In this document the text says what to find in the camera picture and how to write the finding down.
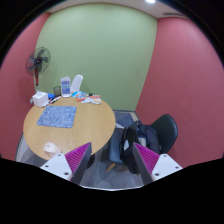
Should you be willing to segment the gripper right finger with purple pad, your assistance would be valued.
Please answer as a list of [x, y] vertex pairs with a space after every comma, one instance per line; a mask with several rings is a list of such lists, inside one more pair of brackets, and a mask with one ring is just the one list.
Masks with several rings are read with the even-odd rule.
[[182, 169], [168, 154], [157, 154], [138, 143], [133, 144], [133, 155], [145, 185]]

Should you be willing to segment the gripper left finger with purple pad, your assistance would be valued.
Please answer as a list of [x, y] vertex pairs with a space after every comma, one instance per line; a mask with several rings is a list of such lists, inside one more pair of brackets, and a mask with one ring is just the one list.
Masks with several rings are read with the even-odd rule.
[[92, 153], [90, 142], [63, 154], [58, 153], [48, 160], [41, 169], [65, 180], [80, 184]]

